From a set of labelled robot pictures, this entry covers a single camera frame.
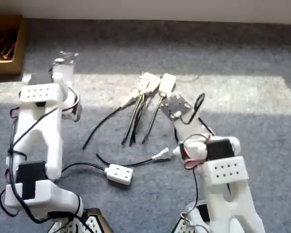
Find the black wire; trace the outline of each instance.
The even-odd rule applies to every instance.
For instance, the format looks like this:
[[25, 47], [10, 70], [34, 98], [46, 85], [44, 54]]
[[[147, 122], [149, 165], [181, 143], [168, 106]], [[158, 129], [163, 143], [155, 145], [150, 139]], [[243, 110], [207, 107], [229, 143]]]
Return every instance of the black wire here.
[[193, 114], [191, 115], [190, 119], [187, 122], [183, 121], [183, 119], [180, 118], [183, 124], [189, 125], [192, 122], [192, 120], [194, 119], [194, 117], [195, 117], [196, 113], [198, 112], [200, 106], [204, 102], [205, 96], [206, 96], [205, 93], [202, 93], [197, 97], [197, 99], [195, 101], [195, 104], [194, 104], [194, 112], [193, 112]]
[[131, 127], [132, 127], [132, 123], [133, 123], [133, 121], [136, 118], [136, 113], [137, 113], [137, 110], [138, 110], [138, 106], [140, 104], [140, 101], [142, 100], [142, 97], [143, 97], [143, 95], [140, 95], [140, 97], [139, 97], [139, 99], [138, 99], [138, 101], [137, 101], [137, 103], [135, 105], [134, 111], [132, 112], [132, 115], [130, 117], [127, 130], [126, 130], [126, 134], [125, 134], [125, 136], [124, 136], [124, 138], [122, 140], [122, 143], [121, 143], [122, 145], [124, 145], [126, 143], [127, 139], [128, 139], [128, 136], [129, 136], [129, 133], [130, 133], [130, 130], [131, 130]]
[[142, 112], [143, 112], [143, 110], [145, 108], [146, 100], [147, 100], [147, 97], [145, 96], [144, 99], [142, 100], [142, 102], [140, 103], [140, 105], [138, 106], [137, 115], [136, 115], [136, 118], [135, 118], [135, 121], [134, 121], [134, 127], [132, 129], [131, 136], [130, 136], [130, 142], [129, 142], [129, 146], [130, 147], [132, 146], [133, 143], [136, 143], [137, 127], [138, 127], [139, 121], [141, 119]]
[[[105, 161], [98, 153], [96, 153], [96, 156], [104, 164], [106, 164], [106, 165], [112, 164], [112, 163], [108, 163], [107, 161]], [[147, 160], [144, 160], [144, 161], [141, 161], [141, 162], [138, 162], [138, 163], [124, 164], [124, 165], [120, 165], [120, 166], [138, 166], [138, 165], [145, 164], [145, 163], [148, 163], [148, 162], [151, 162], [151, 161], [152, 161], [152, 159], [147, 159]]]
[[108, 119], [110, 119], [111, 117], [113, 117], [116, 113], [118, 113], [119, 111], [123, 110], [125, 107], [119, 107], [117, 109], [115, 109], [112, 113], [110, 113], [108, 116], [106, 116], [91, 132], [91, 134], [88, 136], [86, 142], [84, 143], [82, 149], [85, 150], [86, 147], [89, 144], [89, 141], [92, 139], [93, 135], [95, 134], [95, 132], [102, 126], [103, 123], [105, 123]]
[[206, 130], [212, 135], [215, 136], [215, 133], [211, 130], [211, 128], [208, 127], [208, 125], [206, 125], [206, 123], [202, 120], [202, 118], [198, 118], [199, 122], [205, 126]]
[[179, 138], [178, 138], [178, 133], [177, 133], [177, 129], [174, 128], [174, 136], [175, 136], [175, 140], [177, 143], [179, 143]]
[[154, 114], [153, 114], [153, 116], [152, 116], [152, 119], [151, 119], [151, 121], [150, 121], [149, 127], [148, 127], [148, 129], [147, 129], [147, 131], [146, 131], [146, 134], [145, 134], [145, 136], [144, 136], [144, 138], [143, 138], [143, 140], [142, 140], [142, 144], [144, 144], [144, 143], [146, 142], [146, 140], [149, 138], [149, 135], [150, 135], [151, 130], [152, 130], [152, 127], [153, 127], [153, 124], [154, 124], [154, 122], [155, 122], [155, 118], [156, 118], [157, 112], [158, 112], [159, 109], [160, 109], [160, 106], [161, 106], [161, 103], [162, 103], [163, 99], [164, 99], [164, 96], [161, 96], [161, 97], [160, 97], [160, 100], [159, 100], [159, 102], [158, 102], [158, 104], [157, 104], [157, 106], [156, 106], [156, 109], [155, 109], [155, 111], [154, 111]]
[[82, 223], [82, 225], [90, 232], [90, 233], [94, 233], [94, 231], [86, 224], [86, 222], [79, 216], [75, 215], [75, 218], [77, 218], [80, 223]]
[[16, 212], [16, 214], [12, 214], [11, 212], [9, 212], [3, 205], [2, 203], [2, 195], [5, 193], [5, 189], [0, 193], [0, 207], [1, 209], [10, 217], [16, 217], [19, 213], [19, 211]]
[[193, 169], [193, 176], [194, 176], [194, 180], [195, 180], [195, 187], [196, 187], [196, 199], [195, 199], [195, 205], [193, 207], [196, 208], [197, 203], [198, 203], [198, 186], [197, 186], [197, 179], [196, 179], [196, 175], [195, 175], [195, 169]]
[[68, 166], [66, 166], [62, 172], [66, 171], [68, 168], [72, 167], [72, 166], [76, 166], [76, 165], [87, 165], [87, 166], [92, 166], [92, 167], [95, 167], [95, 168], [98, 168], [99, 170], [102, 170], [104, 171], [105, 169], [99, 165], [96, 165], [96, 164], [92, 164], [92, 163], [87, 163], [87, 162], [78, 162], [78, 163], [73, 163], [73, 164], [70, 164]]
[[45, 113], [44, 115], [42, 115], [32, 126], [29, 127], [29, 129], [27, 129], [25, 131], [25, 133], [23, 133], [17, 140], [16, 142], [10, 146], [9, 149], [13, 149], [13, 147], [24, 137], [27, 135], [27, 133], [29, 133], [30, 130], [32, 130], [43, 118], [47, 117], [49, 114], [51, 114], [52, 112], [56, 111], [58, 108], [54, 108], [52, 110], [50, 110], [48, 113]]

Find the white plastic part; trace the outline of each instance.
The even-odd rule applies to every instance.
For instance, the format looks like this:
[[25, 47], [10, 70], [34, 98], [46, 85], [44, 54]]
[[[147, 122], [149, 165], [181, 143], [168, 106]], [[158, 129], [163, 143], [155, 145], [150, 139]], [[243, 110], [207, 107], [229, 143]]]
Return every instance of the white plastic part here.
[[202, 165], [202, 169], [206, 186], [249, 179], [242, 156], [209, 161]]
[[[16, 190], [20, 196], [23, 192], [23, 184], [17, 183]], [[50, 180], [36, 181], [34, 199], [25, 200], [35, 217], [45, 217], [48, 212], [71, 212], [82, 216], [83, 202], [74, 193], [61, 189]], [[21, 210], [22, 206], [14, 196], [11, 185], [6, 186], [5, 205], [9, 208]]]
[[[66, 70], [66, 74], [72, 75], [72, 72]], [[24, 84], [28, 84], [31, 76], [26, 75]], [[54, 79], [55, 83], [38, 84], [23, 86], [20, 95], [20, 110], [18, 115], [17, 131], [14, 142], [18, 140], [37, 120], [44, 114], [52, 113], [39, 121], [22, 139], [14, 146], [14, 150], [22, 152], [28, 156], [34, 152], [34, 145], [45, 142], [47, 146], [47, 157], [39, 160], [46, 160], [46, 174], [49, 179], [60, 178], [62, 171], [62, 152], [63, 142], [61, 138], [61, 119], [63, 110], [63, 83], [65, 86], [70, 84], [65, 75], [59, 75]], [[75, 94], [70, 94], [65, 101], [70, 101], [68, 106], [74, 104]], [[36, 102], [46, 102], [44, 107], [37, 107]], [[16, 177], [16, 171], [19, 164], [23, 163], [25, 158], [22, 155], [14, 154], [13, 172]], [[6, 164], [9, 166], [9, 157], [6, 158]], [[48, 212], [62, 211], [75, 213], [81, 216], [83, 212], [83, 203], [79, 197], [67, 190], [59, 188], [50, 180], [37, 181], [35, 183], [34, 199], [24, 200], [35, 217], [45, 217]], [[16, 190], [22, 196], [22, 183], [16, 184]], [[15, 198], [11, 186], [6, 186], [5, 204], [9, 208], [21, 210], [22, 206]]]
[[161, 79], [161, 84], [159, 87], [159, 92], [161, 95], [170, 96], [174, 85], [176, 83], [176, 76], [171, 74], [164, 74]]
[[[237, 159], [222, 159], [216, 164], [214, 164], [213, 161], [205, 162], [202, 165], [202, 182], [210, 217], [209, 230], [211, 233], [230, 233], [230, 223], [231, 220], [235, 218], [241, 224], [242, 228], [246, 229], [248, 232], [265, 233], [262, 220], [254, 207], [247, 182], [248, 175], [243, 158], [240, 156], [235, 158]], [[231, 183], [229, 183], [231, 191], [230, 202], [225, 200], [222, 192], [222, 185], [219, 185], [220, 183], [226, 183], [227, 180], [217, 177], [219, 171], [215, 169], [216, 166], [224, 166], [220, 168], [226, 173], [230, 171], [233, 173], [235, 171], [239, 172], [238, 175], [240, 177], [236, 175], [235, 178], [233, 178], [234, 174], [232, 174], [230, 178], [227, 178], [231, 181]]]
[[140, 76], [140, 81], [139, 81], [139, 84], [138, 84], [138, 90], [139, 90], [140, 93], [146, 93], [146, 89], [150, 84], [150, 80], [147, 77], [147, 74], [148, 73], [145, 73], [145, 74]]
[[[186, 207], [186, 211], [189, 212], [195, 203], [192, 202]], [[209, 231], [209, 225], [206, 224], [197, 208], [193, 209], [188, 216], [191, 225], [196, 225], [194, 227], [195, 233], [208, 233], [205, 228]], [[239, 221], [233, 218], [230, 222], [230, 233], [244, 233], [242, 226], [240, 225]]]
[[56, 83], [23, 86], [19, 98], [21, 103], [53, 101], [57, 105], [63, 102], [63, 93]]
[[105, 168], [105, 173], [107, 178], [111, 181], [130, 185], [133, 169], [116, 164], [110, 164], [109, 167]]
[[147, 86], [146, 94], [152, 93], [160, 85], [161, 79], [158, 76], [150, 73], [144, 73], [142, 76], [149, 79], [149, 85]]

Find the cable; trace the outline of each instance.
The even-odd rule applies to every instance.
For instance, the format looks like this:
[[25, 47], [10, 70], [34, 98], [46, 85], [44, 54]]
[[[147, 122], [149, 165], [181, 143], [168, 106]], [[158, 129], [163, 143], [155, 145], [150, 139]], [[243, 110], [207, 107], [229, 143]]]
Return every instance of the cable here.
[[183, 121], [183, 119], [180, 118], [183, 124], [189, 125], [192, 122], [192, 120], [194, 119], [194, 117], [195, 117], [196, 113], [198, 112], [200, 106], [204, 102], [205, 96], [206, 96], [205, 93], [202, 93], [197, 97], [197, 99], [195, 101], [195, 104], [194, 104], [194, 112], [193, 112], [193, 114], [191, 115], [190, 119], [187, 122]]
[[129, 133], [130, 133], [130, 130], [131, 130], [131, 127], [132, 127], [132, 123], [133, 123], [133, 121], [134, 121], [135, 118], [136, 118], [136, 113], [137, 113], [137, 111], [138, 111], [138, 106], [139, 106], [139, 104], [140, 104], [140, 102], [141, 102], [141, 100], [142, 100], [142, 97], [144, 97], [144, 95], [140, 95], [140, 96], [139, 96], [139, 99], [138, 99], [138, 101], [137, 101], [137, 103], [136, 103], [136, 105], [135, 105], [134, 111], [132, 112], [132, 115], [131, 115], [131, 117], [130, 117], [129, 124], [128, 124], [128, 127], [127, 127], [127, 130], [126, 130], [126, 134], [125, 134], [125, 136], [124, 136], [124, 138], [123, 138], [123, 140], [122, 140], [122, 143], [121, 143], [122, 145], [124, 145], [124, 144], [126, 143], [127, 139], [128, 139], [128, 136], [129, 136]]
[[[96, 153], [96, 156], [97, 158], [102, 161], [104, 164], [106, 165], [110, 165], [111, 163], [108, 163], [107, 161], [105, 161], [98, 153]], [[148, 163], [148, 162], [151, 162], [152, 159], [147, 159], [147, 160], [144, 160], [144, 161], [141, 161], [141, 162], [138, 162], [138, 163], [134, 163], [134, 164], [125, 164], [125, 165], [120, 165], [120, 166], [138, 166], [138, 165], [141, 165], [141, 164], [145, 164], [145, 163]]]
[[32, 126], [29, 127], [29, 129], [27, 129], [25, 131], [25, 133], [23, 133], [17, 140], [16, 142], [10, 147], [10, 149], [13, 149], [13, 147], [25, 136], [27, 135], [27, 133], [32, 130], [43, 118], [47, 117], [49, 114], [51, 114], [52, 112], [56, 111], [58, 108], [53, 108], [52, 110], [50, 110], [48, 113], [45, 113], [44, 115], [42, 115]]
[[197, 75], [195, 78], [192, 78], [191, 80], [187, 80], [187, 81], [185, 81], [185, 80], [177, 80], [177, 82], [179, 82], [179, 83], [193, 83], [193, 82], [195, 82], [196, 80], [198, 80], [200, 78], [200, 75]]
[[68, 107], [68, 108], [65, 108], [65, 109], [63, 109], [63, 112], [66, 112], [66, 111], [68, 111], [68, 110], [70, 110], [70, 109], [73, 109], [75, 106], [77, 106], [78, 104], [79, 104], [79, 102], [80, 102], [80, 95], [72, 88], [72, 87], [69, 87], [69, 89], [75, 94], [75, 96], [76, 96], [76, 100], [74, 101], [74, 104], [72, 105], [72, 106], [70, 106], [70, 107]]
[[72, 166], [76, 166], [76, 165], [87, 165], [87, 166], [95, 167], [95, 168], [97, 168], [97, 169], [99, 169], [99, 170], [102, 170], [102, 171], [105, 170], [103, 167], [101, 167], [101, 166], [99, 166], [99, 165], [96, 165], [96, 164], [86, 163], [86, 162], [78, 162], [78, 163], [73, 163], [73, 164], [70, 164], [70, 165], [66, 166], [66, 167], [62, 170], [62, 172], [66, 171], [68, 168], [70, 168], [70, 167], [72, 167]]
[[147, 101], [147, 96], [144, 96], [143, 99], [142, 99], [142, 102], [138, 106], [137, 115], [136, 115], [136, 118], [135, 118], [135, 121], [134, 121], [134, 127], [132, 129], [131, 136], [130, 136], [130, 142], [129, 142], [129, 146], [130, 147], [132, 146], [133, 143], [136, 143], [137, 127], [138, 127], [139, 121], [141, 119], [142, 112], [143, 112], [143, 110], [145, 108], [146, 101]]
[[19, 211], [17, 211], [16, 212], [16, 214], [12, 214], [12, 213], [10, 213], [5, 207], [4, 207], [4, 205], [3, 205], [3, 203], [2, 203], [2, 195], [5, 193], [5, 189], [0, 193], [0, 207], [1, 207], [1, 209], [8, 215], [8, 216], [10, 216], [10, 217], [16, 217], [17, 215], [18, 215], [18, 213], [19, 213]]
[[214, 131], [212, 131], [211, 128], [209, 128], [208, 125], [206, 125], [202, 118], [199, 117], [198, 120], [206, 128], [206, 130], [208, 130], [208, 132], [211, 133], [212, 136], [215, 136]]
[[119, 107], [117, 109], [115, 109], [112, 113], [110, 113], [109, 115], [107, 115], [90, 133], [90, 135], [88, 136], [86, 142], [84, 143], [82, 149], [85, 150], [86, 147], [89, 144], [89, 141], [92, 139], [92, 137], [94, 136], [95, 132], [103, 125], [103, 123], [105, 123], [107, 120], [109, 120], [111, 117], [113, 117], [115, 114], [117, 114], [119, 111], [123, 110], [125, 107]]
[[144, 144], [144, 143], [146, 142], [146, 140], [149, 138], [149, 135], [150, 135], [150, 133], [151, 133], [151, 130], [152, 130], [152, 127], [153, 127], [153, 124], [154, 124], [154, 121], [155, 121], [155, 118], [156, 118], [157, 112], [158, 112], [159, 109], [160, 109], [160, 106], [161, 106], [161, 103], [162, 103], [163, 99], [164, 99], [164, 96], [161, 96], [161, 97], [160, 97], [160, 100], [159, 100], [159, 102], [158, 102], [158, 104], [157, 104], [157, 106], [156, 106], [156, 108], [155, 108], [154, 114], [153, 114], [152, 119], [151, 119], [151, 121], [150, 121], [149, 127], [148, 127], [148, 129], [147, 129], [147, 131], [146, 131], [146, 134], [145, 134], [145, 136], [144, 136], [144, 138], [143, 138], [143, 140], [142, 140], [142, 144]]
[[195, 169], [193, 169], [193, 176], [194, 176], [194, 181], [195, 181], [195, 188], [196, 188], [196, 198], [195, 198], [195, 203], [192, 207], [192, 209], [189, 212], [181, 212], [180, 213], [180, 217], [185, 219], [186, 221], [189, 221], [186, 217], [188, 216], [188, 214], [196, 208], [197, 203], [198, 203], [198, 186], [197, 186], [197, 179], [196, 179], [196, 175], [195, 175]]

